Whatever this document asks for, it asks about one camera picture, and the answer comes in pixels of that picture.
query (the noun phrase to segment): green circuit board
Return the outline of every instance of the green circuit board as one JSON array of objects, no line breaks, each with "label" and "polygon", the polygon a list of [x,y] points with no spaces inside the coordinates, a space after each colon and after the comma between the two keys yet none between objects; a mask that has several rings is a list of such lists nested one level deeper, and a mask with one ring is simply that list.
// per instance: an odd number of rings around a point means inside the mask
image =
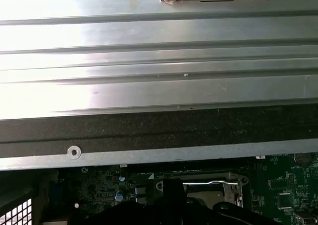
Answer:
[{"label": "green circuit board", "polygon": [[[59,181],[53,181],[63,188],[62,198],[55,205],[79,203],[79,208],[90,216],[120,203],[115,199],[118,191],[122,192],[123,201],[134,201],[136,186],[140,184],[156,184],[175,175],[231,171],[249,178],[243,187],[245,208],[284,225],[296,225],[294,212],[311,212],[318,208],[318,155],[305,155],[297,157],[297,162],[294,154],[284,154],[264,159],[61,169]],[[56,201],[57,193],[52,195]],[[154,190],[147,203],[161,195]]]}]

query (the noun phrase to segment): metal panel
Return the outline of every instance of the metal panel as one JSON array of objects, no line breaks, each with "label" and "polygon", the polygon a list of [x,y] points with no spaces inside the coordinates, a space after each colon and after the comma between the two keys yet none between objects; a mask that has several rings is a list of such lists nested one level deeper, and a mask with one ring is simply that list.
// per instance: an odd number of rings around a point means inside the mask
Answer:
[{"label": "metal panel", "polygon": [[44,155],[0,158],[0,170],[204,160],[247,157],[260,154],[304,153],[314,152],[317,149],[318,139],[308,139],[221,146],[83,153],[79,159],[71,159],[67,154]]},{"label": "metal panel", "polygon": [[318,99],[316,0],[0,7],[0,119]]}]

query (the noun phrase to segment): capacitor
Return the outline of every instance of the capacitor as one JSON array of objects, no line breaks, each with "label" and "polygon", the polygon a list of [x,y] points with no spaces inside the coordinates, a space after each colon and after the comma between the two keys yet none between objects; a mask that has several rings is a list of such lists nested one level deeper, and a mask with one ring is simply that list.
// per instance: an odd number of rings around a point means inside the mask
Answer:
[{"label": "capacitor", "polygon": [[311,153],[297,153],[293,157],[294,162],[301,167],[308,167],[313,162],[313,155]]},{"label": "capacitor", "polygon": [[124,193],[123,191],[119,190],[116,192],[116,195],[115,195],[115,200],[117,202],[122,202],[124,200]]}]

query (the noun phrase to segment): motherboard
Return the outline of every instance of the motherboard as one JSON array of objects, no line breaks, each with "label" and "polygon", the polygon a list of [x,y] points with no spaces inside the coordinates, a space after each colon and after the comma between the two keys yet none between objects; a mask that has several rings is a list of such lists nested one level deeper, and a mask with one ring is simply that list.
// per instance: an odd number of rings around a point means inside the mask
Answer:
[{"label": "motherboard", "polygon": [[152,204],[162,196],[166,178],[181,179],[188,197],[207,207],[228,201],[284,225],[315,224],[316,153],[60,169],[50,185],[50,204],[87,217],[123,201]]}]

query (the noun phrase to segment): white grille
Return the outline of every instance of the white grille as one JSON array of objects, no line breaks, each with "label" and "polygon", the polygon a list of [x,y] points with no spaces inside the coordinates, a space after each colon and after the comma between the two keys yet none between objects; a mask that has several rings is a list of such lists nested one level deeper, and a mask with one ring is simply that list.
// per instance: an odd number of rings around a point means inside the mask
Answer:
[{"label": "white grille", "polygon": [[32,225],[32,200],[25,201],[1,216],[0,225]]}]

